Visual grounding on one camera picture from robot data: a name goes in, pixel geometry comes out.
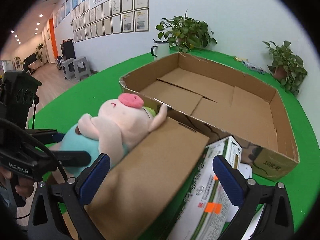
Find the person's left hand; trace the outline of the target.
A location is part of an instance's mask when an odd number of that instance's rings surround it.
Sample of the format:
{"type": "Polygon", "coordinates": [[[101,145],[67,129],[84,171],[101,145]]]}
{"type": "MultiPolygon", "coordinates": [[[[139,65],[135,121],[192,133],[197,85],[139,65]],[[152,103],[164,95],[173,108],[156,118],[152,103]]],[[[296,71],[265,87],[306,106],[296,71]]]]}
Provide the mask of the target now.
{"type": "MultiPolygon", "coordinates": [[[[11,180],[13,173],[5,168],[0,169],[1,185],[7,188],[7,181],[11,180]]],[[[18,178],[18,184],[15,186],[16,192],[24,198],[28,198],[34,191],[34,181],[28,178],[18,178]]]]}

